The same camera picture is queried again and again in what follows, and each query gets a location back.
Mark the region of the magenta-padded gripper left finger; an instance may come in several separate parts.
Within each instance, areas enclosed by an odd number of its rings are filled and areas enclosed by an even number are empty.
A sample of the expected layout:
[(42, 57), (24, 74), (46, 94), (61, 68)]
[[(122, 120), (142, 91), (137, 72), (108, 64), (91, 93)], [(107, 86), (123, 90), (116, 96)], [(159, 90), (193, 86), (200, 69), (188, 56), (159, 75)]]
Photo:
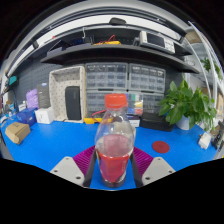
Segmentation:
[(64, 157), (51, 173), (82, 187), (91, 185), (96, 162), (95, 147), (91, 146), (74, 157)]

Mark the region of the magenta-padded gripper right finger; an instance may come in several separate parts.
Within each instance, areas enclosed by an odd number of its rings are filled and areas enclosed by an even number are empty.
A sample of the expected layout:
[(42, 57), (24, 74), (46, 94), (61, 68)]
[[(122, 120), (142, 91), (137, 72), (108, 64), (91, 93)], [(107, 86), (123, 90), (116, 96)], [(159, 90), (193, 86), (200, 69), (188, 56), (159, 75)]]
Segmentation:
[(133, 149), (130, 160), (137, 188), (175, 173), (162, 157), (152, 157), (137, 147)]

